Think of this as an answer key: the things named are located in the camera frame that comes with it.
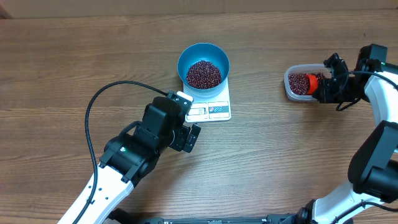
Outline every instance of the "clear plastic container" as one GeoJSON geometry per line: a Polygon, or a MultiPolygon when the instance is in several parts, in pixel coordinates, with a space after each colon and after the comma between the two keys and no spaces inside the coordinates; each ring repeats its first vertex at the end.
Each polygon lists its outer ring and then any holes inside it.
{"type": "Polygon", "coordinates": [[[287,98],[292,101],[318,101],[310,95],[297,95],[292,92],[289,84],[289,74],[291,73],[323,73],[325,77],[330,78],[330,69],[325,68],[323,64],[308,64],[308,65],[294,65],[290,67],[285,73],[285,89],[287,98]]]}

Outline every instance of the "red object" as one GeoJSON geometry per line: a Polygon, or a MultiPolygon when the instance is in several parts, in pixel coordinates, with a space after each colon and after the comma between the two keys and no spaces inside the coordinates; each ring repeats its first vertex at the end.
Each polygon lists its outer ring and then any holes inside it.
{"type": "Polygon", "coordinates": [[[310,88],[307,91],[307,95],[312,95],[312,93],[318,88],[318,79],[315,75],[311,74],[306,74],[306,77],[310,81],[310,88]]]}

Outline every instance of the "wooden table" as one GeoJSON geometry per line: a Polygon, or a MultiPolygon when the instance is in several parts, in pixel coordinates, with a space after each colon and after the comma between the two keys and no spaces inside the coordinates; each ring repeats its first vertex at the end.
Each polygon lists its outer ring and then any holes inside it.
{"type": "MultiPolygon", "coordinates": [[[[232,120],[201,124],[190,154],[167,150],[119,207],[164,218],[295,213],[346,180],[374,120],[363,101],[340,113],[289,101],[284,72],[334,52],[354,68],[371,43],[397,64],[397,31],[397,10],[0,21],[0,223],[56,223],[93,172],[83,124],[92,95],[116,80],[181,90],[178,56],[197,42],[228,54],[232,120]]],[[[155,96],[126,85],[98,98],[97,157],[155,96]]],[[[397,218],[371,208],[355,222],[397,218]]]]}

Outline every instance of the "blue bowl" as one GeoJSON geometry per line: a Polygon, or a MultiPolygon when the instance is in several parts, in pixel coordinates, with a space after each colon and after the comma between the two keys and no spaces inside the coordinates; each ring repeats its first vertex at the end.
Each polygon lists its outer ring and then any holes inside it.
{"type": "Polygon", "coordinates": [[[227,77],[229,75],[229,60],[225,52],[218,46],[209,43],[198,43],[190,46],[182,52],[178,60],[177,70],[181,80],[189,87],[189,89],[191,89],[191,91],[201,97],[212,97],[221,93],[227,82],[227,77]],[[194,63],[201,60],[211,62],[219,68],[221,72],[221,83],[218,86],[201,90],[188,84],[188,69],[194,63]]]}

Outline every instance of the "dark red bean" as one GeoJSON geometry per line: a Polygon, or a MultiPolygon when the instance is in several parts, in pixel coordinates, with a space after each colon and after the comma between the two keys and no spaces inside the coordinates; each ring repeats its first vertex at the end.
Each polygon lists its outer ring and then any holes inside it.
{"type": "Polygon", "coordinates": [[[289,74],[289,85],[290,89],[293,93],[297,95],[306,95],[308,89],[310,88],[310,81],[307,77],[307,74],[315,75],[318,83],[320,83],[325,76],[322,73],[292,73],[289,74]]]}
{"type": "Polygon", "coordinates": [[[186,79],[192,87],[208,89],[221,83],[221,72],[213,63],[201,60],[188,69],[186,79]]]}

